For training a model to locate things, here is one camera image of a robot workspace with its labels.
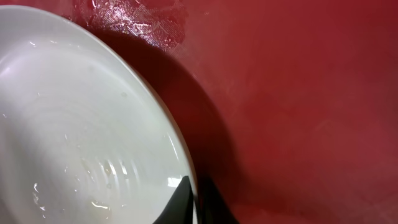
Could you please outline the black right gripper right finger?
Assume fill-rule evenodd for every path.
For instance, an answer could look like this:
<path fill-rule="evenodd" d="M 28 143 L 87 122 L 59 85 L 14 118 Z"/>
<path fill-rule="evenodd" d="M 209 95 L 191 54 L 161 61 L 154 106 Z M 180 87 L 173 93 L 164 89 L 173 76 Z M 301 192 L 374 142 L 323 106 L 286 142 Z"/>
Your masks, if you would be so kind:
<path fill-rule="evenodd" d="M 199 190 L 202 224 L 239 224 L 211 179 L 203 179 Z"/>

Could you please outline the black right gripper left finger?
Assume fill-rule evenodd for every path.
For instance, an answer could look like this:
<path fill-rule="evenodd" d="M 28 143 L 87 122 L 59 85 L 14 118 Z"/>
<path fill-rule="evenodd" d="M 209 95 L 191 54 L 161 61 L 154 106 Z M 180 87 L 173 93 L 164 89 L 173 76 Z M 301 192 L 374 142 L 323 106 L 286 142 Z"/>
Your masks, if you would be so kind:
<path fill-rule="evenodd" d="M 188 176 L 184 176 L 154 224 L 192 224 L 194 197 Z"/>

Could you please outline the white plate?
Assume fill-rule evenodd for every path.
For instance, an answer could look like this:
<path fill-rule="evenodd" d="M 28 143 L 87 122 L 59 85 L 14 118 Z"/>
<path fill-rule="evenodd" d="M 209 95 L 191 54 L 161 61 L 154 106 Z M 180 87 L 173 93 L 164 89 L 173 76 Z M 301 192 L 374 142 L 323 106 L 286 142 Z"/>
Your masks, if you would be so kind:
<path fill-rule="evenodd" d="M 1 222 L 153 223 L 195 170 L 155 91 L 80 26 L 1 7 Z"/>

